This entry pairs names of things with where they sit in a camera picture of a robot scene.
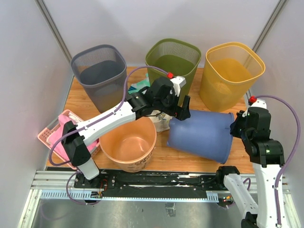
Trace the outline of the blue plastic bucket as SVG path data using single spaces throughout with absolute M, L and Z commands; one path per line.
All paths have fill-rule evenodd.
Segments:
M 228 160 L 233 136 L 232 113 L 190 110 L 191 117 L 169 122 L 167 146 L 224 164 Z

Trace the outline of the green slatted waste basket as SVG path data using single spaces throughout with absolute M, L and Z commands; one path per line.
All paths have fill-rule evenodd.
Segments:
M 186 79 L 186 85 L 180 91 L 179 106 L 190 91 L 200 60 L 201 51 L 196 46 L 173 38 L 158 41 L 145 57 L 146 65 Z

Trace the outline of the grey slatted waste basket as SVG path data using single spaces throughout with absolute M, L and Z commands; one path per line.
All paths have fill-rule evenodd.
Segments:
M 127 65 L 120 52 L 102 44 L 76 54 L 71 68 L 100 113 L 118 105 L 126 92 Z

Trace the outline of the peach capybara plastic bucket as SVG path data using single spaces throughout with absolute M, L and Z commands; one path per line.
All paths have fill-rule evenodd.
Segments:
M 142 117 L 123 124 L 99 138 L 104 154 L 126 172 L 139 172 L 148 166 L 157 139 L 152 120 Z

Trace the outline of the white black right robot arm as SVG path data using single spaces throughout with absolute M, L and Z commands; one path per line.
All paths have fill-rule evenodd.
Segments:
M 262 107 L 240 111 L 230 126 L 230 133 L 240 138 L 253 164 L 258 201 L 247 190 L 235 166 L 221 166 L 215 184 L 229 190 L 241 215 L 243 228 L 283 228 L 288 224 L 280 209 L 282 183 L 279 172 L 284 165 L 284 151 L 279 141 L 270 138 L 271 114 Z

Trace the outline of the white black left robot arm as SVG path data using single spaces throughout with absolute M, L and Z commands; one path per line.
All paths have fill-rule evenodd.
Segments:
M 190 118 L 190 97 L 185 96 L 182 106 L 178 105 L 184 85 L 184 77 L 160 77 L 151 86 L 146 86 L 137 93 L 126 94 L 118 106 L 90 120 L 64 124 L 60 142 L 70 163 L 84 175 L 86 184 L 96 188 L 102 182 L 100 171 L 87 149 L 99 137 L 123 124 L 148 117 L 155 110 L 181 121 Z

